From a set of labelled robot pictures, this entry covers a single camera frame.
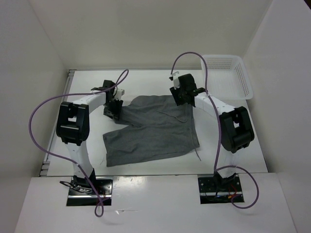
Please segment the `grey shorts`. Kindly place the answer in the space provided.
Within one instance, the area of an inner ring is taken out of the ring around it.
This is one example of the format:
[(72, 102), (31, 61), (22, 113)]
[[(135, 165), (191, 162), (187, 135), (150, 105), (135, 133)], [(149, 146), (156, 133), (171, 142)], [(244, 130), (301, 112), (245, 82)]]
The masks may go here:
[(125, 128), (103, 135), (107, 167), (186, 155), (200, 147), (193, 107), (170, 95), (138, 96), (115, 122)]

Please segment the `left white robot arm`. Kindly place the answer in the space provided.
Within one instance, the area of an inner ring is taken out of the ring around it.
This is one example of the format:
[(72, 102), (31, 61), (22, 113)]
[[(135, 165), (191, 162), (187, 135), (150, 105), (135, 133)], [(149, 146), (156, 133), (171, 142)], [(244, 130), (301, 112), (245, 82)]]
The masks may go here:
[(104, 107), (104, 114), (111, 119), (119, 119), (124, 90), (113, 81), (105, 80), (101, 87), (95, 87), (90, 95), (73, 102), (64, 101), (59, 108), (56, 134), (69, 151), (73, 160), (72, 189), (91, 194), (97, 188), (96, 175), (91, 165), (86, 140), (90, 134), (89, 115), (98, 107)]

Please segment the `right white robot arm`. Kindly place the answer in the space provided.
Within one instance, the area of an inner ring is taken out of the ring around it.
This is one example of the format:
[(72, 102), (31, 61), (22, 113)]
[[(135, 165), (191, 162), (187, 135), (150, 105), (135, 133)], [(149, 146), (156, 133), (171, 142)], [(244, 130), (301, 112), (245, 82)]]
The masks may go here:
[(218, 124), (218, 144), (214, 162), (213, 185), (217, 191), (224, 191), (234, 181), (236, 173), (220, 174), (217, 168), (220, 150), (224, 148), (231, 154), (244, 149), (254, 140), (255, 134), (245, 107), (233, 107), (208, 93), (203, 87), (198, 88), (191, 74), (172, 73), (173, 81), (170, 92), (179, 105), (190, 104), (214, 116)]

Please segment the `white plastic basket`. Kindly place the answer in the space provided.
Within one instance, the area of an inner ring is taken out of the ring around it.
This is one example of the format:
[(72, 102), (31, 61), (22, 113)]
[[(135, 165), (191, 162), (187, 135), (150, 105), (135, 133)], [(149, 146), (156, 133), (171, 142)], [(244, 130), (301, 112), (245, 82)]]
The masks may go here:
[(209, 93), (224, 100), (250, 100), (253, 90), (241, 57), (236, 55), (203, 55), (203, 77)]

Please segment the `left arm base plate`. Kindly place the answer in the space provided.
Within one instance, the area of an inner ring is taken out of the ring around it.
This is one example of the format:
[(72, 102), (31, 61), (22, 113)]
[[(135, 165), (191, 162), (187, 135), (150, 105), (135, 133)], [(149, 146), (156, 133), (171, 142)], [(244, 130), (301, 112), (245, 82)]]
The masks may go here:
[[(113, 177), (97, 177), (95, 187), (103, 200), (104, 206), (110, 206), (112, 201)], [(62, 182), (69, 188), (66, 206), (96, 206), (99, 203), (98, 197), (91, 188), (74, 187), (73, 180)]]

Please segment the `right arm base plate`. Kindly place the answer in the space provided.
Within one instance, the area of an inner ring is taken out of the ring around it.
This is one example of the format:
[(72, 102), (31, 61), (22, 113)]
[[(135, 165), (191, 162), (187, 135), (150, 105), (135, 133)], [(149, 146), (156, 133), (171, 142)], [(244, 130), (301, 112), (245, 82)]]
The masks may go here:
[(240, 178), (217, 188), (213, 175), (198, 176), (200, 204), (244, 203)]

